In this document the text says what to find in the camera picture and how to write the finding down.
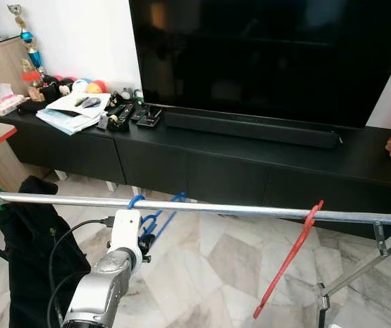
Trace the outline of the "black soundbar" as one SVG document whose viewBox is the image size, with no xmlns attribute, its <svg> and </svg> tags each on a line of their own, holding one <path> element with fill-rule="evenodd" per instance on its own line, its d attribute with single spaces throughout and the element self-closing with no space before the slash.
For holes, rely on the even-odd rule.
<svg viewBox="0 0 391 328">
<path fill-rule="evenodd" d="M 183 109 L 183 107 L 167 107 L 163 110 L 163 116 L 168 127 L 193 129 L 193 131 L 235 135 L 235 137 L 320 149 L 333 149 L 343 143 L 342 137 L 336 131 L 317 123 L 258 118 L 242 113 Z"/>
</svg>

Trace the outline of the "red plastic hanger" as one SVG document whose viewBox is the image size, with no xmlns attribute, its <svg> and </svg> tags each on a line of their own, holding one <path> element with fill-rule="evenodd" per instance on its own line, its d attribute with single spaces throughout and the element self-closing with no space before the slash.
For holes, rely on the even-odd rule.
<svg viewBox="0 0 391 328">
<path fill-rule="evenodd" d="M 265 306 L 267 306 L 267 303 L 271 298 L 271 294 L 274 293 L 275 288 L 280 283 L 280 279 L 283 278 L 283 275 L 285 275 L 285 271 L 287 270 L 293 259 L 295 259 L 295 257 L 299 253 L 299 250 L 301 250 L 302 245 L 307 240 L 308 235 L 313 228 L 314 222 L 316 221 L 315 215 L 319 210 L 323 208 L 324 203 L 324 200 L 320 200 L 316 205 L 312 206 L 311 210 L 309 210 L 308 215 L 305 216 L 305 221 L 303 223 L 303 228 L 301 229 L 301 234 L 299 234 L 297 240 L 295 241 L 295 244 L 293 244 L 291 250 L 286 255 L 286 258 L 278 269 L 276 275 L 273 276 L 273 280 L 271 280 L 270 285 L 268 286 L 267 290 L 265 291 L 263 297 L 261 298 L 259 304 L 257 305 L 252 314 L 253 319 L 257 319 L 263 312 Z"/>
</svg>

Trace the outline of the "pink tissue box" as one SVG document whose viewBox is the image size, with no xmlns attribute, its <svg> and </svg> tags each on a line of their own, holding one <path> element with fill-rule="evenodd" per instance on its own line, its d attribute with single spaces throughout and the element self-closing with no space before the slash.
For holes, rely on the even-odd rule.
<svg viewBox="0 0 391 328">
<path fill-rule="evenodd" d="M 8 115 L 13 112 L 21 103 L 29 100 L 29 97 L 22 94 L 15 94 L 9 83 L 0 84 L 0 115 Z"/>
</svg>

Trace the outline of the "black television console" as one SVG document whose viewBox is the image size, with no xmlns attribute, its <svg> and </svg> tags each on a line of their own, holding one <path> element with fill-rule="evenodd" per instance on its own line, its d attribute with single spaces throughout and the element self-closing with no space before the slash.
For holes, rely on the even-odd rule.
<svg viewBox="0 0 391 328">
<path fill-rule="evenodd" d="M 345 131 L 333 149 L 182 128 L 87 128 L 67 135 L 34 115 L 9 113 L 21 162 L 214 204 L 391 215 L 389 129 Z"/>
</svg>

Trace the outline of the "silver metal clothes rack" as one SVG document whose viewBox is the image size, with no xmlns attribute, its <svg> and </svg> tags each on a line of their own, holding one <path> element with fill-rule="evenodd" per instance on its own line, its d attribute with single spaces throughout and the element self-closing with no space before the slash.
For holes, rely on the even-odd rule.
<svg viewBox="0 0 391 328">
<path fill-rule="evenodd" d="M 75 197 L 57 196 L 32 193 L 0 193 L 1 201 L 22 202 L 49 205 L 71 205 L 71 206 L 98 206 L 126 209 L 130 200 L 104 199 L 103 197 Z M 264 216 L 269 218 L 303 218 L 308 215 L 309 210 L 297 210 L 279 207 L 260 206 L 237 206 L 237 205 L 208 205 L 187 202 L 172 201 L 137 201 L 134 210 L 201 210 L 201 212 L 221 213 L 221 215 L 246 215 Z M 335 221 L 342 223 L 367 223 L 374 229 L 379 249 L 379 239 L 375 232 L 375 225 L 381 225 L 383 239 L 391 237 L 391 215 L 380 215 L 380 213 L 350 213 L 336 212 L 336 210 L 319 210 L 315 215 L 315 221 Z M 133 261 L 133 272 L 140 267 Z"/>
</svg>

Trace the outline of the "black mouse plush toy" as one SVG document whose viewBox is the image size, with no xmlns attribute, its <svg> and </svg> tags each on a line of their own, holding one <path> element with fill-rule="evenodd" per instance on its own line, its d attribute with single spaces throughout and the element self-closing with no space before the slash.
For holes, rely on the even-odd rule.
<svg viewBox="0 0 391 328">
<path fill-rule="evenodd" d="M 67 96 L 76 79 L 65 77 L 58 78 L 57 76 L 43 76 L 44 85 L 39 89 L 39 92 L 44 97 L 45 101 L 55 101 L 62 96 Z"/>
</svg>

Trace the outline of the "black remote control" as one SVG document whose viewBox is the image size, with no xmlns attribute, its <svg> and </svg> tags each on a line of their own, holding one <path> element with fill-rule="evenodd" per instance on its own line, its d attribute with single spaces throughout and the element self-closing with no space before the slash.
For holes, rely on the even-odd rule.
<svg viewBox="0 0 391 328">
<path fill-rule="evenodd" d="M 134 110 L 135 104 L 127 103 L 121 106 L 121 112 L 118 113 L 118 123 L 123 124 L 127 123 L 132 116 L 132 112 Z"/>
</svg>

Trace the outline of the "stack of white papers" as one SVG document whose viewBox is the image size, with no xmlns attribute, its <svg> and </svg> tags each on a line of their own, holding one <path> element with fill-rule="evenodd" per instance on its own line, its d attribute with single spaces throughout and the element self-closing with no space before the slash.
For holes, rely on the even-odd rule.
<svg viewBox="0 0 391 328">
<path fill-rule="evenodd" d="M 77 107 L 77 103 L 85 97 L 98 97 L 101 103 L 97 107 Z M 70 93 L 67 96 L 49 103 L 45 109 L 36 112 L 36 117 L 62 133 L 73 135 L 85 128 L 99 123 L 106 115 L 106 106 L 110 103 L 111 94 Z"/>
</svg>

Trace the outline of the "blue and gold trophy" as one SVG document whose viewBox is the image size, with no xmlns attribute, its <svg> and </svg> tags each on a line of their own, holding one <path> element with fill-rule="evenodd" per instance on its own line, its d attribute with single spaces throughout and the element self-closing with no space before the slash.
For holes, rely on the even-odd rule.
<svg viewBox="0 0 391 328">
<path fill-rule="evenodd" d="M 30 62 L 34 66 L 37 72 L 41 75 L 46 75 L 46 70 L 43 66 L 42 56 L 40 56 L 39 50 L 36 48 L 36 38 L 27 28 L 26 23 L 23 20 L 23 7 L 20 4 L 8 4 L 9 12 L 14 15 L 14 21 L 20 27 L 20 38 L 23 41 L 23 46 L 26 47 L 27 55 Z"/>
</svg>

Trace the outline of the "blue plastic hanger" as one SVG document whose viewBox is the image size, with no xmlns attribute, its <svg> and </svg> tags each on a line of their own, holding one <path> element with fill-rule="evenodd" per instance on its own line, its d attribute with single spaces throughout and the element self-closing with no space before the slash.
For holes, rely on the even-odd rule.
<svg viewBox="0 0 391 328">
<path fill-rule="evenodd" d="M 142 194 L 135 195 L 133 199 L 130 200 L 128 203 L 128 206 L 126 209 L 133 209 L 135 203 L 140 200 L 145 200 L 146 197 Z M 174 197 L 171 197 L 170 201 L 174 202 L 186 202 L 187 201 L 187 194 L 186 193 L 178 193 L 177 195 L 174 195 Z M 140 241 L 146 241 L 148 240 L 148 237 L 151 237 L 150 241 L 157 241 L 158 238 L 161 237 L 162 232 L 164 232 L 165 228 L 170 224 L 170 222 L 173 221 L 174 216 L 176 216 L 177 210 L 173 210 L 171 212 L 171 215 L 168 217 L 167 221 L 163 225 L 161 225 L 160 228 L 158 228 L 158 222 L 157 219 L 160 218 L 162 215 L 163 210 L 156 210 L 155 213 L 152 213 L 151 215 L 146 215 L 145 217 L 142 217 L 139 220 L 139 229 L 140 229 L 140 235 L 139 240 Z"/>
</svg>

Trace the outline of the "glass jar with red lid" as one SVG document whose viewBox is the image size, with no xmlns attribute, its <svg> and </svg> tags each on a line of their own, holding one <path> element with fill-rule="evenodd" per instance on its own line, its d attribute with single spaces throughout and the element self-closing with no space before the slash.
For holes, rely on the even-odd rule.
<svg viewBox="0 0 391 328">
<path fill-rule="evenodd" d="M 33 101 L 45 101 L 43 93 L 40 91 L 44 88 L 44 81 L 42 75 L 36 70 L 23 72 L 21 75 L 24 84 L 27 85 L 27 93 Z"/>
</svg>

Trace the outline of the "black tape dispenser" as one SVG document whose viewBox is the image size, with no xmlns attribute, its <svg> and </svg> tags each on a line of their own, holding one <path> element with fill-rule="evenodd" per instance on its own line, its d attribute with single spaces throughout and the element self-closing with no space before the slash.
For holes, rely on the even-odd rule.
<svg viewBox="0 0 391 328">
<path fill-rule="evenodd" d="M 128 132 L 130 129 L 129 118 L 129 113 L 123 113 L 121 116 L 109 115 L 107 118 L 106 128 L 111 132 Z"/>
</svg>

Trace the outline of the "black flat television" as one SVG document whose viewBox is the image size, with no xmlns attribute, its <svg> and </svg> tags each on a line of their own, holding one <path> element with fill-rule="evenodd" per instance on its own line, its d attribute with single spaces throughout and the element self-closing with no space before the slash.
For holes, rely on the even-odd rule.
<svg viewBox="0 0 391 328">
<path fill-rule="evenodd" d="M 362 128 L 391 75 L 391 0 L 128 0 L 146 100 Z"/>
</svg>

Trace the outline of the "black shirt with green logo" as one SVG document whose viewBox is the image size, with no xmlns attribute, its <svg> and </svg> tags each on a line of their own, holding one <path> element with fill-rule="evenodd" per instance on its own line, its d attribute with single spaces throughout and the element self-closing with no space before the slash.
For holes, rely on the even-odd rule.
<svg viewBox="0 0 391 328">
<path fill-rule="evenodd" d="M 59 328 L 79 278 L 90 270 L 70 225 L 52 205 L 10 202 L 0 209 L 8 254 L 9 328 Z"/>
</svg>

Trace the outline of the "black desk tray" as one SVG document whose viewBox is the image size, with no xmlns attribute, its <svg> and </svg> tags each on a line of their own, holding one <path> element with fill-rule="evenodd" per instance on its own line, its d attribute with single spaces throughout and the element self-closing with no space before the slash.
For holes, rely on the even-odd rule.
<svg viewBox="0 0 391 328">
<path fill-rule="evenodd" d="M 139 105 L 132 119 L 139 127 L 155 128 L 160 121 L 162 110 L 161 107 L 152 105 Z"/>
</svg>

